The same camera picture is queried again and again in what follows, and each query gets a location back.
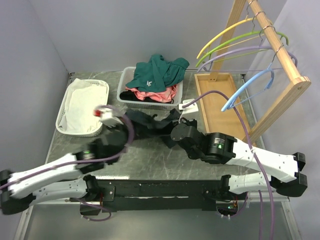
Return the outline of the pink garment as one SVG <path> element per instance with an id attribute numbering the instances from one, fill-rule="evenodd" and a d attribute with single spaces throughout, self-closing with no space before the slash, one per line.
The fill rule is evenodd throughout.
<path id="1" fill-rule="evenodd" d="M 125 91 L 120 93 L 122 100 L 150 102 L 150 103 L 174 103 L 174 97 L 178 92 L 177 85 L 169 86 L 162 92 L 145 92 L 139 91 L 137 88 L 125 88 Z"/>

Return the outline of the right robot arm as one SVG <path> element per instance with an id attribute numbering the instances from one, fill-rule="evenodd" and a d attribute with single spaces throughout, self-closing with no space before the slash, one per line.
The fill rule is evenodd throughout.
<path id="1" fill-rule="evenodd" d="M 185 150 L 191 160 L 255 170 L 255 173 L 246 175 L 224 175 L 218 188 L 220 196 L 224 199 L 228 200 L 245 192 L 267 190 L 275 190 L 286 197 L 300 197 L 308 187 L 307 176 L 301 173 L 306 164 L 303 153 L 274 153 L 249 146 L 242 140 L 224 133 L 204 134 L 188 123 L 177 124 L 170 137 Z"/>

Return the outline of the dark navy shorts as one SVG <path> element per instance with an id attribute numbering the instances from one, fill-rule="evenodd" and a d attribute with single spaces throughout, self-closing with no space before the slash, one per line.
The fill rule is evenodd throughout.
<path id="1" fill-rule="evenodd" d="M 156 120 L 157 114 L 148 115 L 140 110 L 128 109 L 125 115 L 130 119 L 134 129 L 134 140 L 160 138 L 168 147 L 173 148 L 176 142 L 171 139 L 173 128 L 179 123 L 181 114 L 172 109 L 162 120 Z"/>

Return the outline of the white laundry basket with clothes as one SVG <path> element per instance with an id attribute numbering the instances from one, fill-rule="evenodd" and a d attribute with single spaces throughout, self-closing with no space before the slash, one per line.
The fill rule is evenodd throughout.
<path id="1" fill-rule="evenodd" d="M 134 72 L 136 70 L 135 66 L 128 66 L 124 68 L 120 76 L 120 80 L 117 88 L 116 99 L 123 104 L 126 104 L 129 108 L 138 109 L 153 109 L 153 110 L 164 110 L 169 111 L 171 109 L 177 108 L 179 104 L 182 103 L 183 97 L 183 82 L 181 81 L 177 85 L 177 93 L 173 98 L 173 103 L 159 103 L 159 102 L 143 102 L 143 101 L 131 101 L 123 100 L 120 94 L 125 91 L 126 84 L 129 83 L 134 78 Z"/>

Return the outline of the green hanger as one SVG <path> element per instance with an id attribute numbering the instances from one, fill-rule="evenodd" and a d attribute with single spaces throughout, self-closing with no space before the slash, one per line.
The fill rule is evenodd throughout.
<path id="1" fill-rule="evenodd" d="M 231 44 L 231 46 L 238 45 L 238 44 L 240 44 L 242 42 L 246 42 L 246 41 L 249 41 L 251 39 L 255 39 L 255 38 L 257 38 L 257 35 L 259 35 L 261 37 L 262 35 L 264 35 L 264 33 L 261 33 L 260 31 L 251 31 L 251 32 L 247 32 L 247 33 L 238 35 L 236 37 L 233 37 L 233 38 L 221 43 L 220 45 L 216 46 L 215 48 L 210 49 L 205 54 L 203 54 L 202 57 L 198 60 L 198 62 L 196 63 L 195 66 L 198 67 L 201 63 L 204 63 L 204 60 L 206 58 L 210 58 L 213 53 L 215 53 L 215 52 L 217 52 L 219 50 L 226 49 L 234 41 L 238 41 L 240 39 L 252 36 L 251 38 L 246 38 L 245 40 L 233 43 L 233 44 Z"/>

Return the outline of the yellow hanger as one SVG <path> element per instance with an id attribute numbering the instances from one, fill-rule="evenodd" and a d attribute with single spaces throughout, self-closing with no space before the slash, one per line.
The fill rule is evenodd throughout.
<path id="1" fill-rule="evenodd" d="M 246 22 L 252 21 L 252 20 L 253 20 L 252 17 L 251 17 L 251 18 L 245 18 L 245 19 L 243 19 L 243 20 L 241 20 L 241 21 L 238 21 L 238 22 L 232 24 L 231 26 L 225 28 L 224 30 L 222 30 L 220 33 L 218 33 L 215 37 L 213 37 L 213 38 L 200 50 L 200 52 L 198 53 L 198 55 L 197 55 L 196 58 L 199 59 L 200 56 L 201 56 L 201 54 L 202 54 L 208 47 L 210 47 L 211 44 L 212 44 L 214 41 L 216 41 L 219 37 L 221 37 L 222 35 L 224 35 L 224 34 L 227 33 L 228 31 L 236 28 L 237 26 L 239 26 L 239 25 L 241 25 L 241 24 L 244 24 L 244 23 L 246 23 Z"/>

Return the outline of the teal garment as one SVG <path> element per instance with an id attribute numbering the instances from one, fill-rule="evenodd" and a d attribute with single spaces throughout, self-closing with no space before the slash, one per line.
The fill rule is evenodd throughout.
<path id="1" fill-rule="evenodd" d="M 154 54 L 148 62 L 136 64 L 133 79 L 125 86 L 140 92 L 164 92 L 184 80 L 189 65 L 183 57 L 167 61 L 161 54 Z"/>

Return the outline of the blue hanger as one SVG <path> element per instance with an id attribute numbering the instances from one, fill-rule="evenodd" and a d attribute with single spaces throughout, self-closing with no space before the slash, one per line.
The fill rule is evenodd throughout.
<path id="1" fill-rule="evenodd" d="M 235 109 L 242 104 L 249 102 L 252 98 L 267 92 L 270 90 L 275 83 L 280 79 L 280 77 L 285 76 L 285 71 L 282 67 L 273 67 L 270 63 L 266 68 L 257 71 L 248 80 L 246 80 L 226 101 L 226 103 L 221 107 L 221 112 L 226 112 L 231 109 Z M 262 84 L 258 86 L 252 94 L 248 93 L 243 99 L 238 100 L 242 94 L 246 94 L 250 87 Z"/>

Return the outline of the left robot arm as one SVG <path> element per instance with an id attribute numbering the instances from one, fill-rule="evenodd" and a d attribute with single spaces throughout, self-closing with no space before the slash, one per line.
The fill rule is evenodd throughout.
<path id="1" fill-rule="evenodd" d="M 2 213 L 14 215 L 38 203 L 63 198 L 94 201 L 100 189 L 90 173 L 117 162 L 133 139 L 133 127 L 121 125 L 48 164 L 21 172 L 2 170 Z"/>

